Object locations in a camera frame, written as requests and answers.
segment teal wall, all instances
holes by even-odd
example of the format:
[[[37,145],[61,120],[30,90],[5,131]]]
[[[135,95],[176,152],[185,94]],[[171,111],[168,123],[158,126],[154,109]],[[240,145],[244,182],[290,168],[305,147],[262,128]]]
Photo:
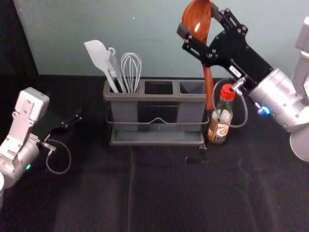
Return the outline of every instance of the teal wall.
[[[142,76],[202,77],[198,60],[176,34],[189,0],[14,0],[40,74],[101,75],[83,43],[97,39],[120,59],[136,52]],[[274,68],[293,74],[296,39],[308,0],[214,0],[249,28],[247,41]],[[213,21],[209,41],[221,30]],[[227,77],[212,68],[214,77]]]

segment sauce bottle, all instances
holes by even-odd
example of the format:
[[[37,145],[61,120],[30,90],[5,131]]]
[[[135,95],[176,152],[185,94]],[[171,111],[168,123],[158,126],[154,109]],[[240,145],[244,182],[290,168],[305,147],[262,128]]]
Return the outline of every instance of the sauce bottle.
[[[207,138],[214,144],[221,145],[225,142],[229,125],[233,118],[232,106],[236,93],[230,90],[232,86],[231,84],[226,84],[222,87],[220,100],[217,105],[217,111],[224,122],[220,122],[215,111],[211,115]]]

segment gray utensil caddy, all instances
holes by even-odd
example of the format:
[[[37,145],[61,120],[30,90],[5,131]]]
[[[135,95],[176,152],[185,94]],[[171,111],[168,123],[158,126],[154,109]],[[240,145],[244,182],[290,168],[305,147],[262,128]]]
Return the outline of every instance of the gray utensil caddy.
[[[141,79],[137,93],[113,93],[105,82],[111,145],[202,145],[203,80]]]

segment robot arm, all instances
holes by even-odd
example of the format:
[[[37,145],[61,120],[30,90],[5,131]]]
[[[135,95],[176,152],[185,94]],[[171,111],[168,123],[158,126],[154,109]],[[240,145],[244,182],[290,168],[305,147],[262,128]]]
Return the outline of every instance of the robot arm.
[[[301,50],[300,59],[290,79],[281,70],[274,70],[247,44],[248,28],[229,9],[219,11],[213,3],[211,7],[212,17],[224,30],[206,46],[180,24],[177,33],[184,39],[183,49],[206,67],[224,67],[236,80],[233,89],[245,94],[260,113],[261,106],[267,107],[274,120],[291,133],[294,153],[309,162],[305,146],[309,137],[309,17],[296,44]]]
[[[41,142],[31,131],[48,104],[49,98],[31,87],[19,93],[9,134],[0,146],[0,209],[4,189],[13,186],[39,154]]]

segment cable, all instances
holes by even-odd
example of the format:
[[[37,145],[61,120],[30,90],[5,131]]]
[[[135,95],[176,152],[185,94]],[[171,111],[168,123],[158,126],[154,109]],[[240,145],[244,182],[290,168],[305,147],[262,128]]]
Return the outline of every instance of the cable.
[[[50,154],[50,155],[47,155],[47,157],[46,157],[46,167],[48,168],[49,171],[51,171],[51,172],[54,173],[54,174],[57,174],[57,175],[65,174],[65,173],[70,169],[71,163],[72,163],[72,155],[71,155],[71,153],[70,153],[70,150],[68,149],[68,147],[67,147],[64,143],[62,143],[62,142],[60,142],[60,141],[58,141],[58,140],[48,139],[47,141],[59,143],[59,144],[61,144],[61,145],[64,146],[64,148],[65,148],[65,149],[67,150],[67,152],[68,152],[68,156],[69,156],[69,165],[68,165],[67,169],[64,170],[63,172],[56,172],[56,171],[52,170],[51,167],[50,167],[49,164],[48,164],[49,157],[51,156],[51,154]]]
[[[220,119],[220,123],[229,125],[227,122],[225,122],[225,121],[221,118],[220,114],[218,113],[217,107],[215,106],[215,98],[214,98],[214,92],[215,92],[216,88],[218,87],[218,85],[219,85],[220,83],[222,83],[223,81],[226,81],[226,80],[230,80],[230,78],[222,79],[222,80],[218,81],[218,82],[215,84],[215,86],[214,86],[214,88],[213,88],[213,91],[212,91],[212,95],[211,95],[211,101],[212,101],[212,106],[213,106],[213,108],[214,108],[214,111],[216,112],[218,118]],[[244,125],[246,125],[246,123],[247,123],[247,121],[248,121],[248,107],[247,107],[246,101],[245,101],[245,99],[244,99],[244,97],[243,97],[242,95],[240,95],[240,98],[241,98],[241,100],[242,100],[243,107],[244,107],[244,110],[245,110],[245,120],[243,121],[243,123],[241,123],[241,124],[239,124],[239,125],[229,125],[231,128],[241,128],[241,127],[243,127]]]

